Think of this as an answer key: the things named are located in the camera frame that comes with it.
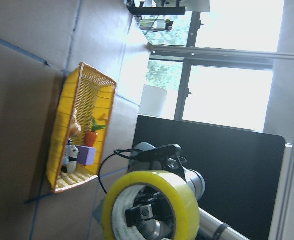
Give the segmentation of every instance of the window pane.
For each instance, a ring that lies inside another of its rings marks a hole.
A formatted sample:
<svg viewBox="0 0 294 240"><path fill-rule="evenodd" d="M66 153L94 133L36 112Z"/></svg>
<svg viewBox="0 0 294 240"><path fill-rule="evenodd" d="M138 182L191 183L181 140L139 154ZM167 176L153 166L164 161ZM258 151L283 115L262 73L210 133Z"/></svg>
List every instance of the window pane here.
<svg viewBox="0 0 294 240"><path fill-rule="evenodd" d="M182 71L182 62L150 60L146 75L149 86L167 90L167 98L161 118L173 120Z"/></svg>
<svg viewBox="0 0 294 240"><path fill-rule="evenodd" d="M271 71L192 66L183 120L263 131Z"/></svg>
<svg viewBox="0 0 294 240"><path fill-rule="evenodd" d="M186 46L191 15L191 11L186 11L185 15L142 16L138 25L153 45ZM164 20L172 21L173 29L171 31L153 31L154 28L161 28L160 23Z"/></svg>
<svg viewBox="0 0 294 240"><path fill-rule="evenodd" d="M283 0L210 0L196 47L276 52Z"/></svg>

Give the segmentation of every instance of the purple block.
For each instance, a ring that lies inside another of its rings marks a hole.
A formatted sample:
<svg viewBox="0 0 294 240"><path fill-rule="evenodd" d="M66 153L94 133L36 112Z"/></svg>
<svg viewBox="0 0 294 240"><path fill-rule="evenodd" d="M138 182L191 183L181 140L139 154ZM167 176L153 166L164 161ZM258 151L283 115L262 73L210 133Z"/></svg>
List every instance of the purple block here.
<svg viewBox="0 0 294 240"><path fill-rule="evenodd" d="M77 163L82 165L92 165L96 155L96 149L88 146L76 146L79 150Z"/></svg>

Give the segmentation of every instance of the wicker basket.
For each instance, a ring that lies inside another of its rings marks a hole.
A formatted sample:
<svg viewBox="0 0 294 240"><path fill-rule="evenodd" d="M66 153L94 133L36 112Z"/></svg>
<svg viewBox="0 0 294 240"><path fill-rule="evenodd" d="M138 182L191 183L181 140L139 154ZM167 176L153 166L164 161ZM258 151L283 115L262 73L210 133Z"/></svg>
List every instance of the wicker basket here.
<svg viewBox="0 0 294 240"><path fill-rule="evenodd" d="M116 83L112 79L85 63L81 63L66 79L57 108L47 162L47 177L52 186L52 192L63 192L97 177L108 128L98 131L98 138L94 144L96 155L93 165L77 164L73 173L63 173L61 172L62 160L74 109L77 110L77 122L81 126L81 134L72 138L72 144L81 146L92 117L99 124L109 123L115 88ZM99 120L101 116L104 116L106 120Z"/></svg>

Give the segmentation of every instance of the black board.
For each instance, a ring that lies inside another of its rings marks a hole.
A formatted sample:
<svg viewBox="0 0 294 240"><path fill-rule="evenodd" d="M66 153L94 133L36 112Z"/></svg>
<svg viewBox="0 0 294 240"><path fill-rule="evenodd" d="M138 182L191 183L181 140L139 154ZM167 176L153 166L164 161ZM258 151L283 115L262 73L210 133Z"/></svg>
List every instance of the black board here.
<svg viewBox="0 0 294 240"><path fill-rule="evenodd" d="M199 206L250 240L268 240L285 140L281 136L138 116L133 147L178 144L206 182Z"/></svg>

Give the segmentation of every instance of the yellow tape roll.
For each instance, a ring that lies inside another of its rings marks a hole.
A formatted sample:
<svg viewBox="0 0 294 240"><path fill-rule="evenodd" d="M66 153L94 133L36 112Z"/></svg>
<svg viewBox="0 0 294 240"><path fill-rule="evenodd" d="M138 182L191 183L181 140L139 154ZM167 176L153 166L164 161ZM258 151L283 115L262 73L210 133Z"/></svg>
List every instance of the yellow tape roll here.
<svg viewBox="0 0 294 240"><path fill-rule="evenodd" d="M144 240L135 226L127 227L125 210L133 207L135 196L144 186L161 192L174 215L174 240L194 240L199 228L196 198L179 176L161 170L134 171L120 178L109 190L102 210L105 240Z"/></svg>

